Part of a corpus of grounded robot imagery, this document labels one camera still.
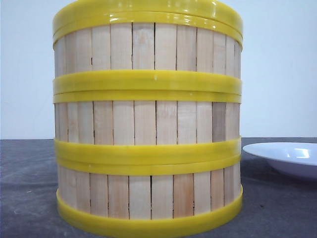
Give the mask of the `woven bamboo steamer lid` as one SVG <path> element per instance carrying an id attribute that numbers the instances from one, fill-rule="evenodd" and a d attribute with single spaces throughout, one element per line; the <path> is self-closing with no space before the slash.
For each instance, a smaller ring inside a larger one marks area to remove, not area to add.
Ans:
<path id="1" fill-rule="evenodd" d="M 211 29 L 243 37 L 240 15 L 217 0 L 77 0 L 53 19 L 53 37 L 116 23 L 168 23 Z"/>

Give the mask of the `front bamboo steamer basket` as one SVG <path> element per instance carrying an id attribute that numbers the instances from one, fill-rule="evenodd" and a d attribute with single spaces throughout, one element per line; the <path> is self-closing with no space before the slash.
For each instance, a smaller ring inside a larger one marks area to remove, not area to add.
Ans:
<path id="1" fill-rule="evenodd" d="M 102 236 L 176 237 L 211 230 L 241 210 L 243 188 L 227 170 L 240 154 L 200 163 L 140 164 L 111 159 L 82 163 L 58 156 L 58 212 L 71 225 Z"/>

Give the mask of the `white plate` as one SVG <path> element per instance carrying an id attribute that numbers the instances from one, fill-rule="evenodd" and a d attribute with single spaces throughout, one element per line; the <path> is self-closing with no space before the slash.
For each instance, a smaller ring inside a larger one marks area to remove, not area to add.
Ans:
<path id="1" fill-rule="evenodd" d="M 317 179 L 317 145 L 300 142 L 255 143 L 243 147 L 251 155 L 267 160 L 282 174 L 305 180 Z"/>

